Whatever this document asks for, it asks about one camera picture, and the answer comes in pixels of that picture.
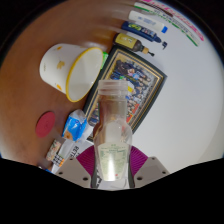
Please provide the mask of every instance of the label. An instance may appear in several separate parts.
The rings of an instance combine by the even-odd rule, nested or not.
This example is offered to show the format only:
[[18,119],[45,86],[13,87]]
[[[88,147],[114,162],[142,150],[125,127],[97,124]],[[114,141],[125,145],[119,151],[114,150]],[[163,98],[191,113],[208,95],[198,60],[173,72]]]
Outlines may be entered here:
[[147,28],[141,27],[141,26],[139,26],[139,25],[137,25],[135,23],[129,23],[128,27],[130,27],[132,29],[135,29],[137,31],[140,31],[142,33],[145,33],[145,34],[147,34],[147,35],[149,35],[151,37],[153,37],[156,34],[155,32],[153,32],[153,31],[151,31],[151,30],[149,30]]
[[169,13],[171,13],[172,15],[176,16],[177,18],[179,18],[181,21],[183,21],[187,26],[189,26],[196,34],[197,36],[204,41],[204,37],[203,35],[199,32],[199,30],[197,30],[193,24],[191,24],[184,16],[182,16],[180,13],[174,11],[173,9],[169,8],[167,5],[161,4],[159,2],[153,1],[153,0],[140,0],[143,3],[149,3],[151,5],[155,5],[158,8],[162,8],[166,11],[168,11]]
[[125,35],[123,33],[120,33],[117,36],[115,42],[123,46],[129,47],[130,49],[133,49],[135,46],[135,43],[137,42],[137,39],[130,37],[128,35]]
[[98,146],[100,166],[105,181],[121,179],[127,165],[129,145],[122,142]]
[[152,8],[150,6],[146,6],[147,8],[143,8],[143,6],[140,7],[141,3],[138,4],[139,6],[136,6],[136,8],[142,9],[146,12],[151,12],[154,13],[156,15],[158,15],[159,17],[165,19],[166,21],[168,21],[169,23],[171,23],[173,26],[175,26],[176,28],[180,29],[183,33],[185,33],[185,35],[193,42],[193,44],[195,46],[199,45],[199,41],[198,39],[184,26],[182,25],[180,22],[178,22],[176,19],[174,19],[173,17],[170,17],[169,15],[167,15],[164,12],[161,12],[158,9]]

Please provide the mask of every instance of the yellow object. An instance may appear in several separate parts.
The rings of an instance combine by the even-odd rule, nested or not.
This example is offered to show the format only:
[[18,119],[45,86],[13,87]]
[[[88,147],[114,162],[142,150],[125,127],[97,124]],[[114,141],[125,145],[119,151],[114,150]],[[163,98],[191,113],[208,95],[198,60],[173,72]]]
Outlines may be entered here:
[[144,54],[148,54],[148,53],[149,53],[149,49],[148,49],[147,47],[144,47],[142,53],[144,53]]
[[57,88],[60,89],[62,91],[62,88],[60,85],[57,84]]
[[117,36],[115,42],[132,49],[135,46],[135,43],[137,42],[137,39],[135,39],[133,37],[130,37],[130,36],[127,36],[123,33],[120,33]]
[[94,83],[95,82],[93,82],[93,84],[92,84],[92,86],[89,88],[89,90],[87,91],[87,93],[82,97],[82,98],[80,98],[79,100],[72,100],[71,99],[71,97],[69,96],[69,89],[68,89],[68,87],[69,87],[69,80],[70,80],[70,77],[71,77],[71,75],[72,75],[72,71],[73,71],[73,69],[75,68],[75,66],[76,66],[76,64],[79,62],[79,60],[88,52],[88,51],[90,51],[90,50],[93,50],[93,49],[99,49],[101,52],[102,52],[102,63],[103,63],[103,51],[99,48],[99,47],[91,47],[91,48],[88,48],[87,50],[85,50],[84,52],[82,52],[80,55],[79,55],[79,57],[77,57],[77,59],[75,60],[75,62],[73,63],[73,65],[72,65],[72,67],[71,67],[71,69],[70,69],[70,71],[69,71],[69,74],[68,74],[68,77],[67,77],[67,80],[66,80],[66,87],[65,87],[65,91],[66,91],[66,96],[67,96],[67,98],[71,101],[71,102],[73,102],[73,103],[75,103],[75,102],[79,102],[80,100],[82,100],[85,96],[86,96],[86,94],[89,92],[89,90],[92,88],[92,86],[94,85]]
[[65,66],[65,62],[64,61],[59,61],[58,65],[57,65],[57,69],[61,69],[63,66]]

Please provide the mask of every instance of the picture frame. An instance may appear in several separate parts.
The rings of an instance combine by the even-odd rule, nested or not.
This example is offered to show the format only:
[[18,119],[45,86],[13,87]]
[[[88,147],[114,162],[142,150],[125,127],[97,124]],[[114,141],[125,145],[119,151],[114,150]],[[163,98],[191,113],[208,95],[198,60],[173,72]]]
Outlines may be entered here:
[[134,133],[156,101],[167,76],[139,55],[114,45],[83,108],[93,127],[99,122],[97,86],[102,79],[128,81],[127,123]]

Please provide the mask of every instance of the white surface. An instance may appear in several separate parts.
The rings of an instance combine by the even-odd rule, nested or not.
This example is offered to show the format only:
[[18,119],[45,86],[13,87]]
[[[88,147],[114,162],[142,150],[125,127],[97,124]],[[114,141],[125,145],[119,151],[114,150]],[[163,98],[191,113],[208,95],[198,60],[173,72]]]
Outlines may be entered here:
[[151,17],[168,27],[165,34],[157,32],[168,43],[165,50],[161,43],[126,33],[155,53],[154,57],[137,54],[168,78],[135,132],[133,145],[148,157],[156,156],[170,173],[221,158],[224,152],[222,62],[205,35],[205,40],[200,40],[200,46],[196,47],[170,23],[156,15]]

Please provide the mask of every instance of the glass bottle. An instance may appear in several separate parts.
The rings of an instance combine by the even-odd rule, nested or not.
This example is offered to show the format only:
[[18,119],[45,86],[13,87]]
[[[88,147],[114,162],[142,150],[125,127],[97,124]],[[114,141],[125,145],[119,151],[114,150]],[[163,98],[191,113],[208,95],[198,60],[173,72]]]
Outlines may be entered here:
[[124,177],[132,145],[132,129],[126,122],[128,82],[100,80],[99,123],[94,128],[94,148],[100,177],[116,181]]

